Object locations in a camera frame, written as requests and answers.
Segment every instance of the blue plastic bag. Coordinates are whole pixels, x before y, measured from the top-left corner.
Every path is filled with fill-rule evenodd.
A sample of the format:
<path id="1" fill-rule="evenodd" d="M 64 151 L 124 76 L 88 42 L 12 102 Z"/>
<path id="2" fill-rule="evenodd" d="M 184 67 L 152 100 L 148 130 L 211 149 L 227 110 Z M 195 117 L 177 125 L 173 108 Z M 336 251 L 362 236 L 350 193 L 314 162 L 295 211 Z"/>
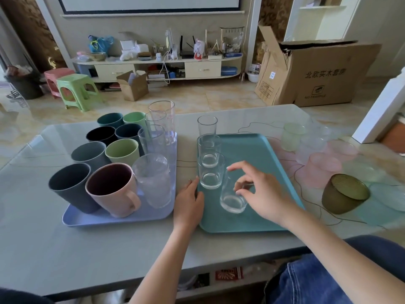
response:
<path id="1" fill-rule="evenodd" d="M 114 43 L 114 38 L 112 36 L 97 37 L 97 36 L 90 35 L 89 40 L 90 40 L 90 44 L 89 44 L 90 52 L 92 52 L 92 53 L 104 52 L 104 53 L 107 53 L 107 55 L 108 55 L 109 48 Z"/>

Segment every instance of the teal tray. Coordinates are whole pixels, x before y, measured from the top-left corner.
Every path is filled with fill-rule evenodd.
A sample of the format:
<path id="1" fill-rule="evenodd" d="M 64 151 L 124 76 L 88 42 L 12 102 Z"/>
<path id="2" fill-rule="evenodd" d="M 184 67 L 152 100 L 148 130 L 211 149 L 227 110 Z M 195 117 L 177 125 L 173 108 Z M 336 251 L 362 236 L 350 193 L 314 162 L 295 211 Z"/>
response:
<path id="1" fill-rule="evenodd" d="M 295 202 L 304 208 L 286 172 L 271 148 L 267 138 L 261 134 L 219 134 L 221 153 L 225 157 L 225 166 L 246 160 L 265 173 L 273 174 Z M 232 178 L 242 176 L 242 171 L 234 171 Z M 205 206 L 200 227 L 209 233 L 237 233 L 252 231 L 285 230 L 281 226 L 263 219 L 249 205 L 244 212 L 233 214 L 220 205 L 221 187 L 208 190 L 198 184 L 198 191 L 204 192 Z"/>

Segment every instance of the sage green cup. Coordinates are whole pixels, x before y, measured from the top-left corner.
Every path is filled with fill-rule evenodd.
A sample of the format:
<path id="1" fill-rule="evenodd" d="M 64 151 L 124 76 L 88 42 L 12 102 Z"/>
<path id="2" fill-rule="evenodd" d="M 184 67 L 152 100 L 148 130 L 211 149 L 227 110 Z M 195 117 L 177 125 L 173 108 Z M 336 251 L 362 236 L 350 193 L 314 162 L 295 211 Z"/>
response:
<path id="1" fill-rule="evenodd" d="M 145 128 L 145 113 L 143 112 L 131 112 L 124 115 L 123 118 L 124 123 L 126 124 L 138 124 L 141 125 L 142 128 Z"/>
<path id="2" fill-rule="evenodd" d="M 139 144 L 131 138 L 123 138 L 108 145 L 105 155 L 112 163 L 125 163 L 132 166 L 139 158 Z"/>

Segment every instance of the projector screen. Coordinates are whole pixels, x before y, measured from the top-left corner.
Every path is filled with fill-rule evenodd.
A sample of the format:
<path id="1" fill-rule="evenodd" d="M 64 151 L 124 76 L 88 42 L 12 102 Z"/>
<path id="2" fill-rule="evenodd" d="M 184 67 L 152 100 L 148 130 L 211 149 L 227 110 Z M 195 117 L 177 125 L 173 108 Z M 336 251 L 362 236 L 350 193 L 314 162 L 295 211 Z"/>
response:
<path id="1" fill-rule="evenodd" d="M 239 0 L 59 0 L 67 15 L 240 10 Z"/>

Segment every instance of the open cardboard box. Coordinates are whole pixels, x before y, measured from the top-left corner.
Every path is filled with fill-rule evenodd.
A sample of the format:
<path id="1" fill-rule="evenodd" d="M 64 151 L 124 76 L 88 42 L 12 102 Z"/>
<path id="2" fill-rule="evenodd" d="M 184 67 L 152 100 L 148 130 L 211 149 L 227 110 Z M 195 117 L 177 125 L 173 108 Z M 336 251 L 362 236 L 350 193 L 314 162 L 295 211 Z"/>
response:
<path id="1" fill-rule="evenodd" d="M 129 71 L 117 76 L 117 82 L 121 87 L 124 100 L 137 101 L 139 98 L 149 93 L 148 82 L 146 81 L 147 75 L 145 71 L 136 71 L 137 77 L 129 84 L 128 79 L 132 72 L 133 71 Z"/>
<path id="2" fill-rule="evenodd" d="M 278 42 L 271 27 L 259 29 L 268 51 L 255 93 L 269 106 L 351 102 L 381 49 L 343 40 Z"/>

